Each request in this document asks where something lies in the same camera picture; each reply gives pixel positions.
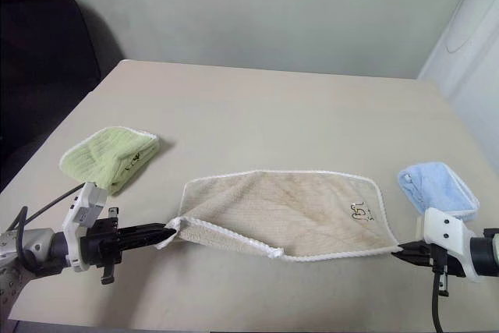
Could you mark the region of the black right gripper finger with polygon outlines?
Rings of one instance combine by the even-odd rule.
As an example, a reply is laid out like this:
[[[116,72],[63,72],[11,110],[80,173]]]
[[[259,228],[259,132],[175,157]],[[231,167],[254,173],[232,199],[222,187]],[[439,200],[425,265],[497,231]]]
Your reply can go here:
[[[430,256],[421,253],[393,252],[393,256],[416,266],[429,266]]]
[[[391,254],[396,257],[426,257],[428,249],[425,242],[409,242],[398,245],[399,250]]]

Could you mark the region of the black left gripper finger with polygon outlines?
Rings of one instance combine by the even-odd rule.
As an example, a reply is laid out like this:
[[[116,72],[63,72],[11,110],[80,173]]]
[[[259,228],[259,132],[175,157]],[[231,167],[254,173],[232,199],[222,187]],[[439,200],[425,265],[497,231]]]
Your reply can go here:
[[[123,236],[119,240],[119,251],[133,250],[140,247],[156,245],[173,236],[172,233],[149,233],[139,236]]]
[[[120,228],[118,233],[121,239],[169,239],[174,229],[163,223],[150,223]]]

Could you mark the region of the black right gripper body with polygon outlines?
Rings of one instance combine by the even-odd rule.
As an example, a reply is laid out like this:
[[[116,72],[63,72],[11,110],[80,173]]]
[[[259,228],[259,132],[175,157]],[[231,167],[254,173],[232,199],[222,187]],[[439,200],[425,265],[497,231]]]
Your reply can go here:
[[[429,257],[429,265],[434,273],[432,297],[449,297],[448,277],[464,278],[465,272],[461,263],[451,256],[446,249],[435,244],[424,246]]]

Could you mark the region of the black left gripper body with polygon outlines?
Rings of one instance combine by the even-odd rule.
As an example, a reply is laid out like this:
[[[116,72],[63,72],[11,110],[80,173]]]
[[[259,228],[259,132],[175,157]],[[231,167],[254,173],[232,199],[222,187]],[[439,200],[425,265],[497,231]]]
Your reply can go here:
[[[104,268],[101,284],[109,285],[115,281],[115,265],[122,262],[122,251],[119,249],[117,207],[108,209],[108,216],[97,219],[80,239],[81,254],[89,266]]]

